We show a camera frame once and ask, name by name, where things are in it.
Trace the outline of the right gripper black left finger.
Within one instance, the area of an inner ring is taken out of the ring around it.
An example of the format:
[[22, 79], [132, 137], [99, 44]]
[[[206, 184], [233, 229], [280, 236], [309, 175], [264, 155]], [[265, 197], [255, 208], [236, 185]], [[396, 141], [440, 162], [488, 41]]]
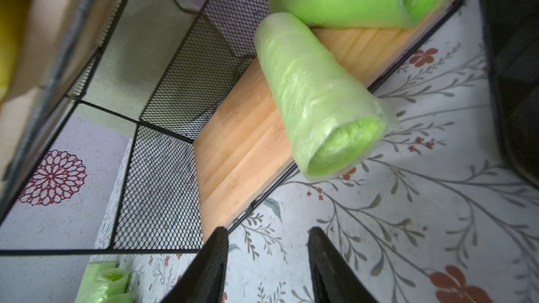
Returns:
[[161, 302], [222, 302], [228, 251], [227, 230], [218, 227]]

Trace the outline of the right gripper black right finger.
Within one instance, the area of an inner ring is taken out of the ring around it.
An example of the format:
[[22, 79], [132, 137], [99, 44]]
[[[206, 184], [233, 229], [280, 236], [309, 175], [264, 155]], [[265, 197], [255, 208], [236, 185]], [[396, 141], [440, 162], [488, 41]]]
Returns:
[[316, 303], [376, 301], [321, 228], [311, 228], [307, 247]]

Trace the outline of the green roll front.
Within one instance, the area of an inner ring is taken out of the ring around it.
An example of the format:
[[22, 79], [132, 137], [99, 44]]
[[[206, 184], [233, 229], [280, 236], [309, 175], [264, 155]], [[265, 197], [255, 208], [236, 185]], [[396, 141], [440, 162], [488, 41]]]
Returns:
[[347, 172], [398, 127], [391, 107], [341, 66], [294, 15], [266, 17], [254, 44], [294, 161], [309, 181]]

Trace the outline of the yellow roll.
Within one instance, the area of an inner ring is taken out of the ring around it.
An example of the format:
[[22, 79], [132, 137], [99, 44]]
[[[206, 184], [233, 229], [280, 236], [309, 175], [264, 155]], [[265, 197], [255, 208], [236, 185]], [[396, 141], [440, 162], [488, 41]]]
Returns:
[[32, 0], [1, 0], [1, 99], [10, 89]]

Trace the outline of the black trash bag roll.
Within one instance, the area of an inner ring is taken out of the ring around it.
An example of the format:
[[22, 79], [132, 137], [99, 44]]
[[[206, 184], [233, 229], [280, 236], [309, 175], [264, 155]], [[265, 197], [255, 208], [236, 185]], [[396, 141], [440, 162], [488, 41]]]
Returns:
[[538, 186], [538, 0], [479, 0], [498, 147]]

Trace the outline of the green cushion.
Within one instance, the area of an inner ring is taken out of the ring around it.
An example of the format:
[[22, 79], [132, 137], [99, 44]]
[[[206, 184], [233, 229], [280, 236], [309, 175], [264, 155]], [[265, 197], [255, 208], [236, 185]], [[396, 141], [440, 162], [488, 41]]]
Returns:
[[227, 87], [204, 66], [230, 45], [205, 0], [128, 0], [69, 125], [132, 137], [134, 120], [196, 136]]

